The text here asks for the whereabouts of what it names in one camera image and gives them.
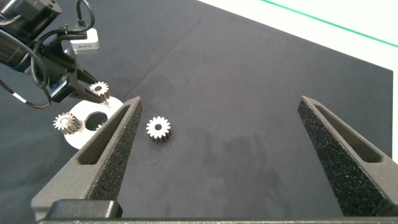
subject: cable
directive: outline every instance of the cable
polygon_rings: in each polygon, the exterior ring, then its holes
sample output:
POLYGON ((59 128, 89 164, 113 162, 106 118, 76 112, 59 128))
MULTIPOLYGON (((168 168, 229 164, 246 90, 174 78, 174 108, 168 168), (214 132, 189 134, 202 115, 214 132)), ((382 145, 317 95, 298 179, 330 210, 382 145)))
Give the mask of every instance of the cable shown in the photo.
POLYGON ((77 11, 77 18, 78 18, 77 21, 79 23, 79 26, 85 25, 85 20, 81 16, 81 9, 80 9, 80 4, 82 2, 87 7, 88 12, 90 13, 90 23, 88 24, 88 26, 86 26, 82 29, 69 30, 68 32, 70 32, 71 34, 78 34, 81 32, 86 32, 94 26, 95 16, 94 16, 94 12, 93 12, 93 9, 91 8, 90 4, 87 2, 87 0, 76 0, 76 11, 77 11))
POLYGON ((6 26, 6 25, 9 25, 9 24, 13 24, 15 22, 20 21, 21 19, 22 19, 22 16, 18 15, 16 17, 11 18, 11 19, 6 19, 6 20, 3 20, 3 21, 0 21, 0 26, 6 26))
POLYGON ((35 54, 32 49, 30 49, 28 46, 26 46, 26 44, 22 43, 20 40, 13 37, 6 31, 0 29, 0 35, 13 41, 15 44, 17 44, 20 48, 25 50, 31 56, 31 60, 34 61, 39 66, 39 68, 42 71, 42 75, 43 75, 43 81, 40 81, 35 75, 33 76, 33 79, 35 80, 35 83, 39 88, 41 88, 41 89, 46 88, 47 85, 49 84, 49 76, 47 75, 47 70, 45 69, 44 63, 39 58, 39 56, 37 56, 37 54, 35 54))
MULTIPOLYGON (((90 4, 86 1, 86 0, 76 0, 76 10, 77 10, 77 14, 78 14, 78 22, 79 25, 80 24, 84 24, 84 19, 81 16, 81 9, 80 9, 80 4, 81 2, 83 2, 85 4, 85 6, 88 9, 88 12, 90 13, 90 24, 88 24, 88 26, 85 26, 82 29, 56 29, 56 30, 52 30, 50 32, 47 32, 46 34, 44 34, 36 43, 33 52, 35 54, 37 54, 39 52, 39 49, 41 48, 43 42, 49 38, 50 36, 54 35, 54 34, 62 34, 62 33, 70 33, 70 34, 79 34, 82 32, 86 32, 89 29, 91 29, 94 26, 94 22, 95 22, 95 16, 94 16, 94 12, 93 9, 91 8, 90 4)), ((33 79, 37 80, 37 82, 39 82, 40 86, 43 85, 43 83, 40 83, 40 80, 37 78, 37 74, 36 74, 36 67, 35 67, 35 63, 33 58, 30 59, 30 71, 32 73, 33 79)))
POLYGON ((25 100, 18 93, 14 92, 11 88, 9 88, 1 79, 0 79, 0 86, 2 86, 5 90, 7 90, 9 93, 11 93, 12 96, 14 96, 18 100, 21 100, 23 103, 25 103, 25 104, 33 107, 33 108, 45 109, 45 108, 48 108, 51 105, 51 96, 50 96, 49 91, 46 88, 43 89, 43 91, 44 91, 44 93, 45 93, 45 95, 47 97, 48 102, 46 104, 44 104, 44 105, 37 105, 37 104, 31 103, 31 102, 25 100))

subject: black table surface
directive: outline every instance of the black table surface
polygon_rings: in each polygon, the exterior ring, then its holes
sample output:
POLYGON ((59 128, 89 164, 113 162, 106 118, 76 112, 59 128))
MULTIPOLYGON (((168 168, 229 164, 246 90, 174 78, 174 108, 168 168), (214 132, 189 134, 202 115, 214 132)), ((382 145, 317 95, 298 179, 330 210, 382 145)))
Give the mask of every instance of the black table surface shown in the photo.
MULTIPOLYGON (((79 62, 116 98, 144 104, 124 217, 342 216, 296 112, 302 95, 391 156, 390 70, 198 1, 90 3, 101 52, 79 62), (166 144, 146 134, 154 116, 172 125, 166 144)), ((74 2, 60 4, 51 29, 76 24, 74 2)), ((44 102, 31 77, 0 72, 44 102)), ((52 121, 78 101, 35 110, 0 93, 0 223, 32 223, 30 200, 76 153, 52 121)))

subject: green stripe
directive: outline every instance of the green stripe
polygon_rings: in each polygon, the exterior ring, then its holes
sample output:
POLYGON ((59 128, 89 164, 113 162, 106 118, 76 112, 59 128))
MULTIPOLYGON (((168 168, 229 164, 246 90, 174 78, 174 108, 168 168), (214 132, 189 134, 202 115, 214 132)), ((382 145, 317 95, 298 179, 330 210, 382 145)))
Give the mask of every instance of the green stripe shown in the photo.
POLYGON ((338 28, 340 28, 340 29, 347 30, 347 31, 352 32, 352 33, 354 33, 354 34, 358 34, 358 35, 361 35, 361 36, 363 36, 363 37, 367 37, 367 38, 369 38, 369 39, 376 40, 376 41, 381 42, 381 43, 383 43, 383 44, 388 44, 388 45, 390 45, 390 46, 393 46, 393 47, 397 47, 397 48, 398 48, 398 45, 393 44, 393 43, 390 43, 390 42, 388 42, 388 41, 381 40, 381 39, 372 37, 372 36, 367 35, 367 34, 363 34, 363 33, 361 33, 361 32, 358 32, 358 31, 355 31, 355 30, 352 30, 352 29, 349 29, 349 28, 340 26, 340 25, 338 25, 338 24, 334 24, 334 23, 332 23, 332 22, 328 22, 328 21, 326 21, 326 20, 324 20, 324 19, 320 19, 320 18, 317 18, 317 17, 315 17, 315 16, 308 15, 308 14, 306 14, 306 13, 304 13, 304 12, 300 12, 300 11, 297 11, 297 10, 295 10, 295 9, 291 9, 291 8, 289 8, 289 7, 286 7, 286 6, 283 6, 283 5, 274 3, 274 2, 272 2, 272 1, 268 1, 268 0, 261 0, 261 1, 266 2, 266 3, 269 3, 269 4, 272 4, 272 5, 274 5, 274 6, 281 7, 281 8, 283 8, 283 9, 287 9, 287 10, 292 11, 292 12, 296 12, 296 13, 298 13, 298 14, 300 14, 300 15, 307 16, 307 17, 309 17, 309 18, 311 18, 311 19, 315 19, 315 20, 318 20, 318 21, 320 21, 320 22, 324 22, 324 23, 326 23, 326 24, 329 24, 329 25, 338 27, 338 28))

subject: gear teeth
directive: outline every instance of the gear teeth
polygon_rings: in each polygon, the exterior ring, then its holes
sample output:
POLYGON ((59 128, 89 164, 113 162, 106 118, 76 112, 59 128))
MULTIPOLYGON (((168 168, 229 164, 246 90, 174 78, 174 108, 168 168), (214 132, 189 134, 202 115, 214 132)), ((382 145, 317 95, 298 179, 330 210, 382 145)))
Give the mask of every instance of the gear teeth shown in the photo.
POLYGON ((71 113, 62 113, 53 121, 54 128, 62 134, 73 134, 81 128, 81 122, 71 113))
POLYGON ((105 82, 97 82, 90 85, 90 91, 99 96, 104 101, 108 100, 111 96, 109 86, 105 82))
POLYGON ((152 142, 166 142, 171 137, 171 127, 168 120, 158 116, 147 123, 147 134, 152 142))

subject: spur gear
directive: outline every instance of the spur gear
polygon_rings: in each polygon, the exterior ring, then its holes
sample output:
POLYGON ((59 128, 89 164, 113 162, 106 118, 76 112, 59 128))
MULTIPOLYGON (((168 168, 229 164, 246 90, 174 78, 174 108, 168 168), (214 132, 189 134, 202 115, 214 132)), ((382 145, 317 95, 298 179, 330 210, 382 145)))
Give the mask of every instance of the spur gear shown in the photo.
POLYGON ((90 91, 101 97, 104 101, 109 99, 109 97, 111 96, 109 93, 109 86, 105 82, 97 82, 92 84, 90 86, 90 91))
POLYGON ((147 123, 147 134, 154 142, 167 141, 172 132, 170 123, 165 118, 158 116, 147 123))
POLYGON ((73 134, 81 128, 81 122, 71 113, 58 115, 53 125, 62 134, 73 134))

